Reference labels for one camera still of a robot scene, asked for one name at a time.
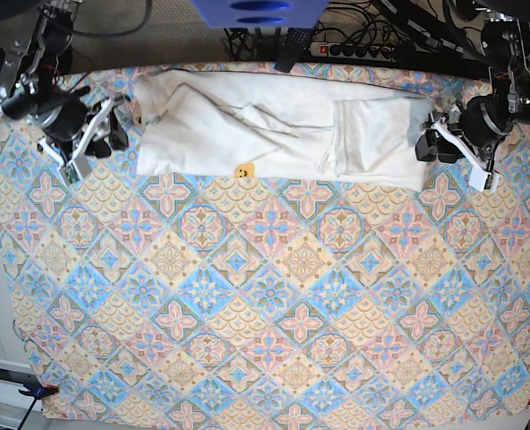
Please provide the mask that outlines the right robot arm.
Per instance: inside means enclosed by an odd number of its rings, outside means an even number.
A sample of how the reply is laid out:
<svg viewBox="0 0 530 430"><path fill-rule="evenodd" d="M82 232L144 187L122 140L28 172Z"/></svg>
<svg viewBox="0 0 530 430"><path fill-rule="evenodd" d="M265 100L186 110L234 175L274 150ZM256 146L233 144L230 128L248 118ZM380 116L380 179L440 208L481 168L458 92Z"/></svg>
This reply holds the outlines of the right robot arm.
<svg viewBox="0 0 530 430"><path fill-rule="evenodd" d="M77 1L20 1L35 18L13 48L0 49L0 116L36 126L37 149L66 164L78 154L103 159L126 151L129 141L115 108L126 96L88 105L90 86L83 78L67 87L61 80L73 62L73 24Z"/></svg>

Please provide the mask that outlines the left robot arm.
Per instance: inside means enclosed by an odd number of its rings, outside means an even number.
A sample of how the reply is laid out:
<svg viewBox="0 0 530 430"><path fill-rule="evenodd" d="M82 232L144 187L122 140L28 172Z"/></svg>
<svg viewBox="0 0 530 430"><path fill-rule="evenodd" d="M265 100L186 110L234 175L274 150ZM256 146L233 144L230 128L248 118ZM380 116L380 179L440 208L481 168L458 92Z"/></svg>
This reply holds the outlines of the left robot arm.
<svg viewBox="0 0 530 430"><path fill-rule="evenodd" d="M487 166L516 124L530 125L530 1L478 1L489 14L478 51L454 23L455 1L442 4L445 22L465 51L489 67L492 94L477 96L451 123L446 114L433 113L423 123L424 135L415 146L416 159L453 164L469 150Z"/></svg>

